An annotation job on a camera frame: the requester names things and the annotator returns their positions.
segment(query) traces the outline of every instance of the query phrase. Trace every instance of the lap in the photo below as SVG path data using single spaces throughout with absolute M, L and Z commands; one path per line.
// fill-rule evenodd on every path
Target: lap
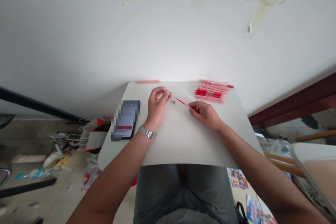
M 219 223 L 237 223 L 225 167 L 188 164 L 181 184 L 176 164 L 139 171 L 133 223 L 154 223 L 178 208 L 204 212 Z

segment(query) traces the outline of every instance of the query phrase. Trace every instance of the poster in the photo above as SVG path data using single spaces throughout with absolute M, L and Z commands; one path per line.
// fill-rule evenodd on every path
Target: poster
M 246 217 L 254 224 L 264 224 L 264 214 L 262 212 L 259 201 L 247 195 Z
M 254 224 L 277 224 L 271 211 L 266 204 L 258 197 L 258 200 L 247 195 L 246 217 Z
M 277 224 L 277 221 L 275 220 L 268 206 L 263 202 L 263 200 L 258 195 L 257 195 L 257 198 L 261 206 L 261 210 L 264 214 L 264 223 L 265 224 Z
M 249 188 L 247 184 L 247 180 L 241 170 L 229 168 L 228 175 L 229 175 L 230 184 L 233 187 L 238 187 L 242 189 Z

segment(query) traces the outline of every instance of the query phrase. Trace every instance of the floor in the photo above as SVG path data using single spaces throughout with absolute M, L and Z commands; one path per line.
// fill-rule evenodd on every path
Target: floor
M 278 134 L 288 138 L 289 143 L 295 143 L 297 137 L 305 135 L 315 134 L 318 132 L 327 131 L 327 127 L 336 126 L 336 113 L 334 109 L 329 109 L 312 114 L 314 119 L 318 122 L 318 129 L 312 129 L 302 122 L 301 118 L 284 122 L 272 127 L 267 128 L 267 132 L 270 134 Z M 324 139 L 316 139 L 307 141 L 314 144 L 325 144 Z
M 17 154 L 48 154 L 54 151 L 54 141 L 48 137 L 50 132 L 76 130 L 79 125 L 66 124 L 63 121 L 13 121 L 6 128 L 0 130 L 0 144 L 6 146 L 5 156 L 0 166 L 9 163 Z M 81 191 L 82 180 L 87 166 L 86 159 L 91 154 L 74 152 L 70 163 L 71 170 L 59 171 L 55 176 L 54 186 L 0 199 L 0 205 L 7 210 L 0 216 L 0 223 L 34 223 L 43 218 L 45 224 L 64 224 L 81 201 L 85 192 Z M 14 164 L 10 180 L 4 188 L 31 183 L 27 180 L 15 180 L 21 172 L 41 167 L 42 163 Z M 113 223 L 132 223 L 135 203 L 136 186 L 131 187 L 121 203 Z M 235 202 L 240 201 L 246 207 L 246 194 L 255 196 L 249 189 L 232 188 Z

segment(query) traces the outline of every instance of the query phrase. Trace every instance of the silver wristwatch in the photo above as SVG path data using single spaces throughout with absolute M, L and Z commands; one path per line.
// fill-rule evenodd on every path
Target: silver wristwatch
M 155 132 L 152 132 L 152 131 L 149 131 L 148 129 L 146 129 L 145 127 L 143 127 L 142 125 L 139 127 L 138 131 L 144 135 L 145 137 L 148 137 L 150 139 L 155 139 L 156 137 L 156 133 Z

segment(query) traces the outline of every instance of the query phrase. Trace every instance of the phone screen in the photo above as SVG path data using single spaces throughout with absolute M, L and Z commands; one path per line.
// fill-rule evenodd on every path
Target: phone screen
M 134 134 L 135 123 L 140 114 L 139 100 L 125 100 L 119 104 L 114 121 L 111 122 L 111 141 L 131 139 Z

